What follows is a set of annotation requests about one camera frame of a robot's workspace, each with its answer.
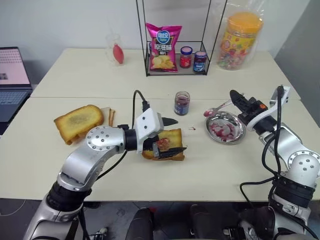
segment toasted bread slice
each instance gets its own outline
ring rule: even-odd
[[[70,145],[101,125],[104,115],[97,106],[87,105],[56,118],[54,122],[65,143]]]
[[[168,139],[168,146],[164,147],[164,151],[166,151],[166,148],[181,148],[182,145],[182,134],[181,129],[172,129],[172,130],[164,130],[158,134],[159,140],[161,139]],[[143,151],[142,156],[145,159],[152,159],[152,160],[173,160],[173,161],[183,161],[185,159],[185,156],[183,152],[180,152],[179,154],[167,158],[157,158],[154,157],[153,151]]]

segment glass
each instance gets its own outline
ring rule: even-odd
[[[197,74],[205,71],[207,53],[205,51],[197,51],[194,54],[193,71]]]
[[[255,13],[237,12],[230,16],[220,45],[217,64],[226,70],[240,69],[262,27],[263,21]]]
[[[174,112],[184,116],[189,112],[190,94],[186,91],[178,91],[174,98]]]
[[[193,49],[189,46],[183,46],[180,50],[180,67],[188,69],[191,67]]]
[[[105,54],[114,66],[124,64],[125,56],[122,50],[122,42],[119,34],[112,33],[105,37],[106,48]]]

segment table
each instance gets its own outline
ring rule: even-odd
[[[128,98],[31,97],[0,139],[0,198],[40,200],[49,191],[67,156],[78,145],[66,145],[53,120],[87,104],[116,110],[115,125],[130,124],[132,100]],[[247,132],[238,145],[211,140],[205,131],[203,111],[225,99],[192,99],[186,116],[173,112],[172,99],[152,99],[151,107],[163,117],[179,121],[170,128],[182,129],[184,161],[152,161],[129,152],[123,162],[96,182],[88,201],[244,201],[239,184],[271,177],[261,164],[263,145]],[[136,116],[141,109],[137,100]],[[226,111],[238,114],[232,105]],[[305,146],[320,153],[320,129],[299,100],[290,100],[282,121],[294,130]],[[119,159],[107,161],[104,169]],[[276,168],[269,153],[267,163]],[[266,201],[271,185],[245,188],[252,201]],[[320,199],[317,188],[313,199]]]
[[[141,50],[125,50],[125,65],[112,67],[103,49],[68,48],[45,75],[32,97],[131,98],[135,89],[148,99],[228,99],[235,89],[247,97],[269,99],[278,85],[291,86],[271,55],[257,52],[251,64],[228,71],[211,64],[208,75],[148,76]],[[292,88],[290,99],[300,97]]]

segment stainless steel plate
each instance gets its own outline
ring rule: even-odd
[[[226,111],[207,117],[205,128],[212,139],[226,145],[237,144],[246,135],[245,125],[236,115]]]

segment jar lid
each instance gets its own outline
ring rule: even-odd
[[[205,51],[196,51],[194,54],[197,58],[206,58],[207,53]]]
[[[256,34],[264,25],[263,20],[248,11],[237,12],[228,18],[228,28],[243,34]]]
[[[183,54],[183,55],[190,55],[192,54],[192,47],[190,46],[183,46],[181,49],[180,49],[180,52]]]

